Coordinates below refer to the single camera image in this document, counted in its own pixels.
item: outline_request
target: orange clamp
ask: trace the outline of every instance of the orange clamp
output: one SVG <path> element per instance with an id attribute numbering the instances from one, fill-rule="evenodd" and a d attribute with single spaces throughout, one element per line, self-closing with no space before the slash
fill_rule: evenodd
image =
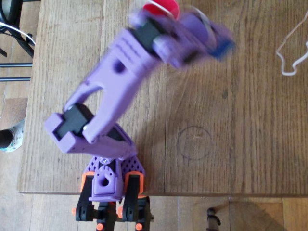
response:
<path id="1" fill-rule="evenodd" d="M 86 172 L 86 173 L 82 174 L 80 192 L 82 192 L 83 186 L 85 185 L 86 177 L 87 176 L 94 176 L 94 174 L 95 174 L 95 172 Z"/>
<path id="2" fill-rule="evenodd" d="M 144 175 L 140 172 L 137 172 L 137 171 L 132 171 L 132 172 L 128 172 L 126 175 L 125 175 L 125 185 L 124 185 L 124 193 L 126 193 L 127 191 L 127 187 L 128 187 L 128 180 L 129 180 L 129 176 L 130 175 L 138 175 L 139 176 L 139 179 L 140 179 L 140 187 L 139 187 L 139 196 L 138 198 L 141 199 L 141 198 L 144 198 L 145 196 L 141 196 L 140 194 L 143 193 L 143 186 L 144 186 Z"/>

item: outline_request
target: purple robotic arm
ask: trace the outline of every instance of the purple robotic arm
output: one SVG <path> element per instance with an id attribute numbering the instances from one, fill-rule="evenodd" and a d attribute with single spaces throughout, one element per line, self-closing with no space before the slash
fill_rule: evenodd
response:
<path id="1" fill-rule="evenodd" d="M 130 105 L 142 81 L 161 61 L 180 68 L 206 57 L 220 58 L 233 45 L 228 29 L 205 20 L 196 12 L 186 13 L 175 21 L 142 10 L 133 14 L 130 22 L 134 27 L 124 29 L 115 39 L 107 54 L 67 101 L 64 113 L 54 113 L 45 122 L 47 132 L 62 152 L 93 156 L 84 171 L 87 176 L 76 220 L 93 220 L 84 215 L 93 211 L 91 201 L 102 203 L 102 209 L 110 209 L 110 205 L 103 203 L 120 201 L 124 196 L 135 198 L 139 194 L 135 188 L 142 187 L 143 183 L 140 180 L 139 184 L 130 174 L 133 172 L 141 179 L 139 174 L 144 176 L 145 171 L 136 157 L 134 142 L 116 121 Z M 103 98 L 97 114 L 93 115 L 83 103 L 99 89 L 103 89 Z M 125 179 L 134 193 L 125 194 Z M 149 209 L 149 199 L 138 204 L 139 210 Z M 129 215 L 130 206 L 124 207 L 128 215 L 123 221 L 138 220 L 147 225 L 143 219 Z M 97 221 L 107 224 L 99 217 Z"/>

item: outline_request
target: wooden table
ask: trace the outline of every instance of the wooden table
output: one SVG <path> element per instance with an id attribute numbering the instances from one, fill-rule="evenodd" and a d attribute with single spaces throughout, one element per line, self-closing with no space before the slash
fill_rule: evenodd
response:
<path id="1" fill-rule="evenodd" d="M 43 0 L 18 191 L 78 193 L 90 156 L 62 154 L 43 128 L 97 64 L 143 0 Z M 162 65 L 119 123 L 136 142 L 150 195 L 308 195 L 308 63 L 281 75 L 275 54 L 306 0 L 183 0 L 224 23 L 236 41 L 222 62 Z M 287 65 L 305 52 L 307 23 Z M 100 95 L 88 100 L 95 112 Z"/>

